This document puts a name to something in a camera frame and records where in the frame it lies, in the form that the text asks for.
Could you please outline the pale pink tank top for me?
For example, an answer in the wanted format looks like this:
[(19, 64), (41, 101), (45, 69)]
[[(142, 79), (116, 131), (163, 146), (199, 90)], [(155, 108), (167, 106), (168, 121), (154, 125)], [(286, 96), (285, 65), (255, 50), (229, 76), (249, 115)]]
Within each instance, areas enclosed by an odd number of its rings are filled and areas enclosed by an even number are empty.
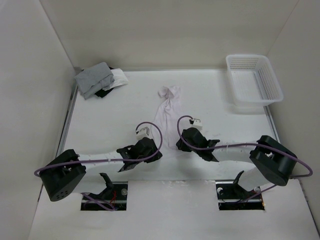
[(181, 104), (181, 88), (177, 85), (163, 86), (158, 95), (163, 102), (159, 105), (153, 123), (162, 132), (163, 141), (171, 149), (176, 149), (180, 139), (177, 121), (183, 115)]

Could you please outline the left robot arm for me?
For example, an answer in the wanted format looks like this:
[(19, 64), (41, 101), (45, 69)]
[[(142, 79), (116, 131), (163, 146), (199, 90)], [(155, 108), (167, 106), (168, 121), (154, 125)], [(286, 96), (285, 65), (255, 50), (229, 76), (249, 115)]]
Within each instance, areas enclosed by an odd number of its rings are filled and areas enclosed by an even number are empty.
[(114, 192), (114, 182), (124, 182), (122, 173), (141, 163), (150, 164), (163, 156), (162, 145), (143, 137), (134, 145), (96, 155), (77, 154), (68, 149), (45, 167), (36, 170), (51, 202), (71, 193), (84, 193), (87, 199), (106, 201)]

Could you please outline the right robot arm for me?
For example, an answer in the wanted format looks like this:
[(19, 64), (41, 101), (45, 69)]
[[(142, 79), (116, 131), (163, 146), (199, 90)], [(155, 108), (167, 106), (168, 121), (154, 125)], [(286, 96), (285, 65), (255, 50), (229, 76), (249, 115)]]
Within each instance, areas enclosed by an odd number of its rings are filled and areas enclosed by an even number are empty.
[(221, 148), (218, 139), (206, 139), (201, 132), (190, 127), (184, 129), (176, 147), (183, 152), (194, 152), (207, 162), (244, 162), (254, 167), (239, 173), (232, 185), (232, 192), (238, 198), (245, 197), (256, 187), (271, 183), (287, 185), (296, 162), (274, 150), (261, 146), (227, 146)]

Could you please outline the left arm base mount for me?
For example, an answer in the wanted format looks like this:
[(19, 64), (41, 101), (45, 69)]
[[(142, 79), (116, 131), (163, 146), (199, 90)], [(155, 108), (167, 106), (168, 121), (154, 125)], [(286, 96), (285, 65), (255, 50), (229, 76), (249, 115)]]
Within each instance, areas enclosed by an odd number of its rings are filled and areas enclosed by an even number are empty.
[(126, 211), (128, 182), (112, 182), (106, 173), (100, 173), (103, 189), (98, 193), (82, 195), (81, 211)]

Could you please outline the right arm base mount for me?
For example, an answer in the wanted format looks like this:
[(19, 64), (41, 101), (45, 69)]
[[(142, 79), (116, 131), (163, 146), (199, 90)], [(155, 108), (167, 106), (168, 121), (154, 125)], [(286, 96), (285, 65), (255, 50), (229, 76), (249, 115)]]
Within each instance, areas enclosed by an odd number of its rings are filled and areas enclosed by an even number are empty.
[(218, 208), (220, 211), (265, 210), (262, 196), (254, 196), (258, 193), (257, 191), (246, 191), (238, 185), (243, 173), (244, 170), (240, 171), (233, 181), (222, 180), (215, 182)]

